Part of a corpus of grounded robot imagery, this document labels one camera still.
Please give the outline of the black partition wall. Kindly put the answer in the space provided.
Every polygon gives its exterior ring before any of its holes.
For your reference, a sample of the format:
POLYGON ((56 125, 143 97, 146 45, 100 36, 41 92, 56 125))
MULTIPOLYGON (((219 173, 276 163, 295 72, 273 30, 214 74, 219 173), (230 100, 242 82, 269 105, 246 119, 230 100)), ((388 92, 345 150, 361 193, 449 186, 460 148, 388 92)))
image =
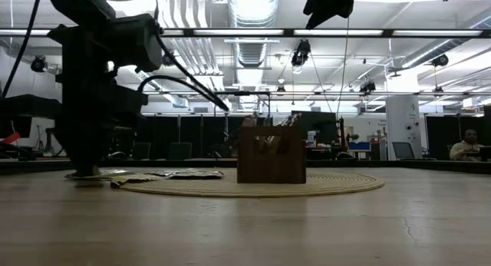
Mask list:
POLYGON ((443 116, 426 117, 427 147, 430 157, 449 160, 451 147, 463 140, 467 130, 475 130, 477 142, 491 146, 491 126, 484 117, 443 116))
MULTIPOLYGON (((192 158, 230 158, 236 155, 245 116, 148 117, 137 129, 136 142, 150 143, 150 159, 167 159, 171 143, 192 143, 192 158)), ((256 126, 269 118, 257 117, 256 126)))

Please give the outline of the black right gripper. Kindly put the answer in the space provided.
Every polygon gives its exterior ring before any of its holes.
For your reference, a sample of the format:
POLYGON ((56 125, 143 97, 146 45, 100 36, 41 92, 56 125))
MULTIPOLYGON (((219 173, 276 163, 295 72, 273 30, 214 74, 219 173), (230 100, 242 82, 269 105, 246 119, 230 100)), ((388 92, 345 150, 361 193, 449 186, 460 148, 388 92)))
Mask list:
POLYGON ((318 27, 334 16, 349 18, 354 9, 354 0, 307 0, 303 14, 309 16, 306 29, 318 27))

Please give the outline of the black metal scaffold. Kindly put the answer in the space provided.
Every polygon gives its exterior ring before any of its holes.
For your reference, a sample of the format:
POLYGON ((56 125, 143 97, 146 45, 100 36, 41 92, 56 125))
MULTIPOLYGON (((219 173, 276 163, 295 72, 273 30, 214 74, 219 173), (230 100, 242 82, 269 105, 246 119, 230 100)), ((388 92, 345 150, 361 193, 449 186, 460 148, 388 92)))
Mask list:
MULTIPOLYGON (((243 105, 251 105, 251 109, 240 109, 234 108, 232 104, 229 105, 229 109, 224 111, 216 106, 213 102, 206 100, 206 98, 197 92, 188 91, 176 91, 167 92, 168 94, 175 94, 179 97, 184 97, 191 103, 188 108, 176 108, 173 112, 168 109, 164 109, 157 103, 149 103, 146 108, 151 109, 154 107, 153 112, 148 111, 143 113, 143 115, 148 117, 177 117, 177 116, 206 116, 206 117, 222 117, 222 116, 248 116, 256 114, 258 117, 265 117, 271 120, 268 126, 272 125, 272 103, 285 101, 288 97, 292 99, 294 105, 299 105, 301 101, 309 97, 312 102, 316 100, 324 101, 328 107, 329 113, 334 113, 340 106, 341 103, 338 100, 338 92, 321 92, 321 91, 301 91, 299 93, 294 93, 292 91, 286 92, 267 92, 267 91, 227 91, 219 92, 218 97, 222 99, 223 102, 229 99, 240 100, 245 97, 251 97, 251 101, 243 101, 243 105)), ((146 92, 147 95, 151 97, 162 97, 164 98, 165 104, 172 106, 165 97, 160 96, 157 92, 146 92)))

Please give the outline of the white rectangular air duct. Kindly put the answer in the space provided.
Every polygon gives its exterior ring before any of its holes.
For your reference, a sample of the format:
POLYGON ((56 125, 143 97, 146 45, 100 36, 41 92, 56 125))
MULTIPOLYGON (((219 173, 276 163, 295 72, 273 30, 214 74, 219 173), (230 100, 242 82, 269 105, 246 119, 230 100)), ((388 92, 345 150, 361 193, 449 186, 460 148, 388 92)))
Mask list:
POLYGON ((164 82, 165 80, 162 78, 149 80, 143 86, 143 92, 151 92, 151 91, 157 92, 160 96, 165 97, 169 102, 171 102, 173 107, 188 108, 189 101, 184 97, 179 97, 178 95, 175 94, 168 94, 167 91, 170 91, 170 89, 168 87, 163 86, 164 82))

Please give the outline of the brown wooden tea box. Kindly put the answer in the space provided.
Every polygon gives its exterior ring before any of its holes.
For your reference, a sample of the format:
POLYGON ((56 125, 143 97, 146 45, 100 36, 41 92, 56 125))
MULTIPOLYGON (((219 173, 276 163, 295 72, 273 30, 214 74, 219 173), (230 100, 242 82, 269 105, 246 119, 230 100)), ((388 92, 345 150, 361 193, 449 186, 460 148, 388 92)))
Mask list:
POLYGON ((297 126, 249 126, 239 131, 236 181, 243 184, 305 184, 305 142, 297 126), (288 136, 285 154, 259 153, 257 136, 288 136))

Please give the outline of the round woven placemat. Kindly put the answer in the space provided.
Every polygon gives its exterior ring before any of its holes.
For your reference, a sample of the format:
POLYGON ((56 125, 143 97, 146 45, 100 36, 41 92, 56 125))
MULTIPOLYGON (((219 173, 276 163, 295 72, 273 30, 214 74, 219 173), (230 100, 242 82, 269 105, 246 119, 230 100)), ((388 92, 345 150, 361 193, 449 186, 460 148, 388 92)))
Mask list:
POLYGON ((356 173, 310 169, 304 184, 237 183, 234 169, 221 169, 221 179, 158 179, 129 182, 122 190, 161 195, 213 198, 290 198, 340 195, 379 189, 384 182, 356 173))

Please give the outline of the black monitor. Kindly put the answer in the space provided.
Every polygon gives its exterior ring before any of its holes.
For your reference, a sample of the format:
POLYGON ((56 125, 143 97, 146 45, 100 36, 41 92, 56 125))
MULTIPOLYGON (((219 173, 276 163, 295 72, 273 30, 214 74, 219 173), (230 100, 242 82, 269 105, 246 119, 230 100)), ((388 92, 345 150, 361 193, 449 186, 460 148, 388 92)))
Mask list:
POLYGON ((331 144, 333 140, 338 139, 337 119, 334 113, 293 110, 292 114, 300 115, 297 125, 302 139, 308 138, 309 131, 316 132, 317 143, 331 144))
POLYGON ((29 138, 31 125, 31 117, 0 117, 0 139, 11 136, 15 132, 18 132, 21 138, 29 138))

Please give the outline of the orange white tea packet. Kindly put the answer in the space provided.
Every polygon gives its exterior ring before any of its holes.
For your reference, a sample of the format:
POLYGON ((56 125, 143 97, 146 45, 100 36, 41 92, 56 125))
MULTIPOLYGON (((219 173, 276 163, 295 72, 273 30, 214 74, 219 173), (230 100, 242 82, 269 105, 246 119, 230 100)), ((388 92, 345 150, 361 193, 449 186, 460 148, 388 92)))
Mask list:
POLYGON ((302 115, 300 113, 294 113, 284 119, 279 125, 280 126, 294 126, 300 119, 302 115))

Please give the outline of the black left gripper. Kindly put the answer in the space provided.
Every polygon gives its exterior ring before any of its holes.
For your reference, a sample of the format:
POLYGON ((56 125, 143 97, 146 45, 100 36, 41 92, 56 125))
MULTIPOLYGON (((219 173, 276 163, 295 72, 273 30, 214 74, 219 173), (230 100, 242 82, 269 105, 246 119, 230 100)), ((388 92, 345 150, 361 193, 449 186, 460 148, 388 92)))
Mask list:
POLYGON ((70 158, 76 176, 97 175, 101 159, 101 135, 99 130, 115 127, 114 108, 115 79, 109 73, 81 74, 61 73, 56 82, 62 86, 62 101, 59 114, 55 117, 57 140, 70 158), (86 132, 81 147, 76 133, 86 132))

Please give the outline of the grey office chair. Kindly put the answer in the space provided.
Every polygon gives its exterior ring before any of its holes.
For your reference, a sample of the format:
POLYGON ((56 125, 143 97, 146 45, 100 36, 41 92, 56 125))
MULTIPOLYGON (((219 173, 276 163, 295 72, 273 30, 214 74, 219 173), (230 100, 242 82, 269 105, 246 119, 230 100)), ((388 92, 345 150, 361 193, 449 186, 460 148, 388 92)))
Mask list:
POLYGON ((409 142, 392 142, 396 159, 415 159, 414 151, 409 142))

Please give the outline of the black overhead crossbeam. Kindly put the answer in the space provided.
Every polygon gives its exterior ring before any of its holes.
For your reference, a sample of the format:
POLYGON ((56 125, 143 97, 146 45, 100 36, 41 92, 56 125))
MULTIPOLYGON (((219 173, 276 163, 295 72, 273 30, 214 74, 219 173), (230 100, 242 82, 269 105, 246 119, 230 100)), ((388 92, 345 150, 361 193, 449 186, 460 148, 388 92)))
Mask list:
POLYGON ((162 38, 429 38, 491 39, 490 29, 167 28, 162 38))

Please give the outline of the white pillar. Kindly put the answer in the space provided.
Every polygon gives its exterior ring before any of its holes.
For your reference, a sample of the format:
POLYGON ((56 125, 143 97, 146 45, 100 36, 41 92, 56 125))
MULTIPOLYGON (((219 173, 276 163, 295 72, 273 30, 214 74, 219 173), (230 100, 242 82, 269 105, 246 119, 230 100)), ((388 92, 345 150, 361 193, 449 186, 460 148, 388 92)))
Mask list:
POLYGON ((411 145, 414 157, 422 158, 421 120, 417 96, 392 96, 386 99, 388 159, 396 160, 395 142, 411 145))

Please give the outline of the dark green chair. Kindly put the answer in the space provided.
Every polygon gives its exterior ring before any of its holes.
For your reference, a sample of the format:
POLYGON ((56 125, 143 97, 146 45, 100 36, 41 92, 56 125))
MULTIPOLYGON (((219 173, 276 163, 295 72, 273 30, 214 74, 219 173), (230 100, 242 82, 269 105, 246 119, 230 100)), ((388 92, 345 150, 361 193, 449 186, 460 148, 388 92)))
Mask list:
POLYGON ((192 143, 171 143, 167 154, 168 160, 186 160, 192 158, 192 143))
POLYGON ((151 149, 150 143, 136 142, 133 144, 132 158, 135 160, 149 159, 150 149, 151 149))

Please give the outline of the silver ventilation duct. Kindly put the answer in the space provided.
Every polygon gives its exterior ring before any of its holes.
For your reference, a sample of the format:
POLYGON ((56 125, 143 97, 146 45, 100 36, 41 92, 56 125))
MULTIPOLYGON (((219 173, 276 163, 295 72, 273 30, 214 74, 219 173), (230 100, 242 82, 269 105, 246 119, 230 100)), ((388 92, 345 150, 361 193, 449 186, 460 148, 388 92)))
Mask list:
MULTIPOLYGON (((272 28, 275 24, 279 0, 228 0, 232 28, 272 28)), ((236 82, 242 87, 257 87, 262 82, 269 43, 266 38, 234 43, 236 82)))

